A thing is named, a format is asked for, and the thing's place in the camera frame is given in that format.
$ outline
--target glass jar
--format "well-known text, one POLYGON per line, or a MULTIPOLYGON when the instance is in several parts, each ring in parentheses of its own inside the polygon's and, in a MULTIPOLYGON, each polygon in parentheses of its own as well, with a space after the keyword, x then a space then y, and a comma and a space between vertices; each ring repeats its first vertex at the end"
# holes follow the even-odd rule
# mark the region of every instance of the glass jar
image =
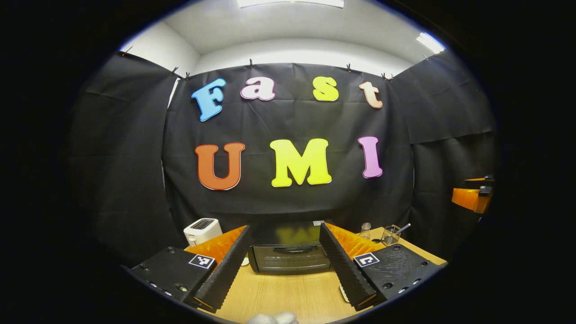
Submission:
POLYGON ((360 232, 360 237, 370 240, 370 223, 362 224, 362 231, 360 232))

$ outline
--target yellow letter m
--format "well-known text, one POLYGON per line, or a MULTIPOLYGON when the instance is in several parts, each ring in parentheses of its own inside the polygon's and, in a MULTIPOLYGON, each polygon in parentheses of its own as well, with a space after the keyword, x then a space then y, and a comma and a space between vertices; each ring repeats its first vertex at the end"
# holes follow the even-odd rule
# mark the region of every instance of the yellow letter m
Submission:
POLYGON ((332 177, 328 174, 326 165, 326 147, 328 141, 323 138, 310 140, 300 156, 298 150, 290 140, 276 140, 270 143, 270 147, 276 151, 276 178, 272 180, 274 187, 289 187, 292 179, 288 178, 288 169, 298 184, 304 182, 304 178, 310 168, 309 184, 330 183, 332 177))

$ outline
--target oven door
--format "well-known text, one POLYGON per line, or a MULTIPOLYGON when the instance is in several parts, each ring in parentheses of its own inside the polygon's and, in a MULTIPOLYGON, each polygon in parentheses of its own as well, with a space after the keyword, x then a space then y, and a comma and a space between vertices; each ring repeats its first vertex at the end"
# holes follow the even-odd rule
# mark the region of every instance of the oven door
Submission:
POLYGON ((322 247, 252 247, 250 262, 258 272, 270 274, 302 274, 322 272, 330 269, 330 260, 322 247))

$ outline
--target ceiling light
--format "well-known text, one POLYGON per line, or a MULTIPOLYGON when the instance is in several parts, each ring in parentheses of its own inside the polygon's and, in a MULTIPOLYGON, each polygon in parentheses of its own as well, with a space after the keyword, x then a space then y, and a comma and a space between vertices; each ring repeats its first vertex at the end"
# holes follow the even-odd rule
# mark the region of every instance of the ceiling light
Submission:
POLYGON ((317 3, 319 5, 327 5, 338 8, 344 8, 344 0, 236 0, 240 8, 264 5, 265 3, 277 3, 277 2, 310 2, 317 3))
POLYGON ((434 52, 434 54, 438 54, 446 49, 446 47, 440 44, 439 41, 435 40, 432 36, 428 35, 427 33, 420 33, 420 36, 418 36, 416 40, 422 43, 422 45, 428 47, 428 49, 434 52))

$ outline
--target wire basket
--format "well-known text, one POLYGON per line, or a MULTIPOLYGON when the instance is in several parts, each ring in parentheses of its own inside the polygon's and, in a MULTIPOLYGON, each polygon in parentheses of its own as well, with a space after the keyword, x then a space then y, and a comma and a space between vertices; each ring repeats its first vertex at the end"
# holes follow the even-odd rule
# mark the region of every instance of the wire basket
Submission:
POLYGON ((382 233, 382 243, 386 245, 392 245, 400 240, 400 234, 397 233, 400 227, 396 225, 386 226, 384 228, 384 233, 382 233))

